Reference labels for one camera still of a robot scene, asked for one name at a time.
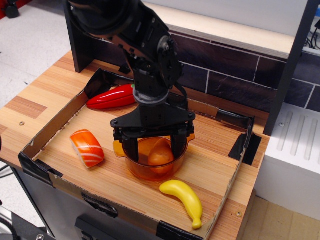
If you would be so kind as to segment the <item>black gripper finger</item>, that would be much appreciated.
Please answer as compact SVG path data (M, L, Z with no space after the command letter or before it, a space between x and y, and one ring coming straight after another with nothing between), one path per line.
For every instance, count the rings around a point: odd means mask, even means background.
M187 136L185 134L172 135L170 143L173 155L181 156L187 144Z
M139 161L139 146L136 138L125 138L122 141L122 147L129 159L134 162Z

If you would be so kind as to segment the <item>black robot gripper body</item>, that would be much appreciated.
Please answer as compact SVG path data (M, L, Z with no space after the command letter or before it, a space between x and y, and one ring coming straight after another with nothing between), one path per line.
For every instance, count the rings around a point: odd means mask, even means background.
M134 89L136 109L110 122L114 140L122 143L124 139L192 135L196 116L188 111L186 90L179 91L181 95L167 91L165 95L150 97Z

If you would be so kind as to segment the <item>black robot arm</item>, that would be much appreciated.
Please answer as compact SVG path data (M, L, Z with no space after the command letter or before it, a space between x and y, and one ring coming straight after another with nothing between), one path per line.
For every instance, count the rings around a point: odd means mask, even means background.
M169 99L183 75L175 45L166 24L140 0L69 0L72 23L85 35L121 48L133 72L137 108L111 121L113 137L134 161L139 160L138 140L170 136L175 157L182 155L194 133L195 115Z

